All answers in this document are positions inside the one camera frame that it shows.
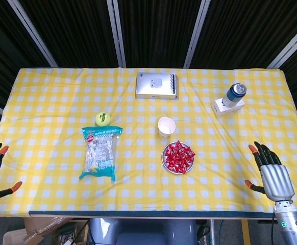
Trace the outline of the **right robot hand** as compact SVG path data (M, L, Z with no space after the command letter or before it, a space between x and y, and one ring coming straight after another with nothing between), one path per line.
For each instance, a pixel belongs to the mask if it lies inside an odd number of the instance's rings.
M253 191L265 194L274 202L290 201L295 195L287 168L282 165L278 155L266 145L254 142L249 145L260 172L262 186L245 180L246 186Z

